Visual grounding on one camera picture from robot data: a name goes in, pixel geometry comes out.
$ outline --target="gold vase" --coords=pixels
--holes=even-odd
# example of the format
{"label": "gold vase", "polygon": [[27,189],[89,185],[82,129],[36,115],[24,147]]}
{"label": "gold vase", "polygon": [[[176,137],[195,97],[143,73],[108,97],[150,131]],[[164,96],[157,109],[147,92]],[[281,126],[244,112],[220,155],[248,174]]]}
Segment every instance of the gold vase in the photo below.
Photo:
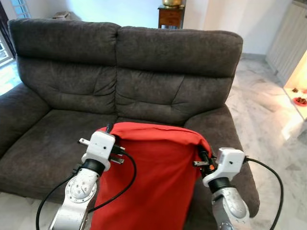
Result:
{"label": "gold vase", "polygon": [[163,5],[166,7],[178,7],[181,5],[181,0],[163,0]]}

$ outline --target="sofa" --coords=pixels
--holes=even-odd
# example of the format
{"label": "sofa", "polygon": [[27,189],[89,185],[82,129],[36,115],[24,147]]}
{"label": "sofa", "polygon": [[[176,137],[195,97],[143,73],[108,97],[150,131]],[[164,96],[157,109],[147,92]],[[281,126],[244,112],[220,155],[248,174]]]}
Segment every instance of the sofa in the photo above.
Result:
{"label": "sofa", "polygon": [[[242,149],[225,105],[242,51],[237,34],[52,19],[11,20],[9,29],[22,83],[0,97],[1,191],[42,199],[80,162],[77,141],[108,123],[185,127],[215,153]],[[248,163],[232,183],[255,216]],[[211,209],[199,179],[184,229],[216,229]]]}

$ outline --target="cable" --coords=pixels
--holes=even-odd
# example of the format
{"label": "cable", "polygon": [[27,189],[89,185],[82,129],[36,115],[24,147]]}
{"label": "cable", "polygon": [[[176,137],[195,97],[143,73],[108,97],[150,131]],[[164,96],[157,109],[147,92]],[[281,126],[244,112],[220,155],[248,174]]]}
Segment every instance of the cable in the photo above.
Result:
{"label": "cable", "polygon": [[135,181],[135,178],[136,178],[136,164],[135,164],[134,159],[133,159],[128,153],[126,153],[126,152],[124,152],[124,151],[122,151],[121,154],[127,156],[127,157],[130,159],[131,163],[133,164],[134,173],[133,173],[133,177],[132,177],[130,183],[129,183],[121,192],[119,192],[118,194],[116,194],[114,197],[112,197],[112,198],[109,199],[108,201],[106,201],[106,202],[104,202],[104,203],[98,205],[97,207],[94,207],[94,208],[90,209],[90,210],[88,211],[88,213],[91,213],[91,212],[93,212],[93,211],[96,211],[97,209],[99,209],[99,208],[101,208],[101,207],[103,207],[103,206],[109,204],[110,202],[112,202],[113,200],[115,200],[116,198],[118,198],[120,195],[122,195],[124,192],[126,192],[126,191],[131,187],[131,185],[133,184],[133,182]]}
{"label": "cable", "polygon": [[40,216],[40,212],[42,210],[42,207],[44,205],[44,203],[46,202],[46,200],[49,198],[49,196],[57,189],[59,188],[61,185],[65,184],[67,181],[69,181],[72,177],[74,177],[76,174],[72,174],[69,178],[67,178],[65,181],[63,181],[62,183],[58,184],[54,189],[51,190],[50,193],[48,193],[48,195],[45,197],[45,199],[43,199],[38,207],[37,213],[36,213],[36,220],[35,220],[35,224],[36,224],[36,230],[39,230],[39,216]]}
{"label": "cable", "polygon": [[108,123],[106,127],[106,133],[110,133],[113,129],[114,123]]}
{"label": "cable", "polygon": [[248,158],[248,157],[245,157],[245,161],[252,161],[252,162],[258,163],[258,164],[262,165],[264,168],[270,170],[277,177],[277,180],[278,180],[279,185],[280,185],[280,202],[279,202],[279,207],[278,207],[278,211],[277,211],[277,214],[275,216],[274,222],[273,222],[273,224],[270,228],[270,230],[273,230],[275,228],[276,224],[277,224],[278,218],[280,216],[280,212],[281,212],[282,207],[283,207],[283,182],[282,182],[280,176],[277,174],[277,172],[275,172],[272,168],[270,168],[266,164],[264,164],[264,163],[262,163],[258,160],[255,160],[255,159]]}

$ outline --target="red fabric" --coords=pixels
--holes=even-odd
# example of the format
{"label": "red fabric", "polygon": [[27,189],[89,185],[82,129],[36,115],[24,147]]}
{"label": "red fabric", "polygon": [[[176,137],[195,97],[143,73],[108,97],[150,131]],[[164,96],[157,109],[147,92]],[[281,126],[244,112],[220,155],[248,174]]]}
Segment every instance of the red fabric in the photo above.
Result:
{"label": "red fabric", "polygon": [[[91,230],[181,230],[199,171],[197,145],[211,155],[207,141],[198,133],[173,126],[123,122],[111,134],[119,138],[137,165],[131,188],[94,212]],[[96,206],[128,185],[133,166],[111,163],[103,173]]]}

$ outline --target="wooden side table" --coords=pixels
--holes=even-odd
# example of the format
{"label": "wooden side table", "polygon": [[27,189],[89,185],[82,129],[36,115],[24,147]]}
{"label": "wooden side table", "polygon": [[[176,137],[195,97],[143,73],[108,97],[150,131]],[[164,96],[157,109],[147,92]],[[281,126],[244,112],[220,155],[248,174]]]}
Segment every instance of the wooden side table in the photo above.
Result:
{"label": "wooden side table", "polygon": [[182,29],[183,16],[184,16],[184,7],[169,8],[164,5],[161,5],[159,8],[159,26],[162,28],[162,25],[165,26],[176,26],[177,29]]}

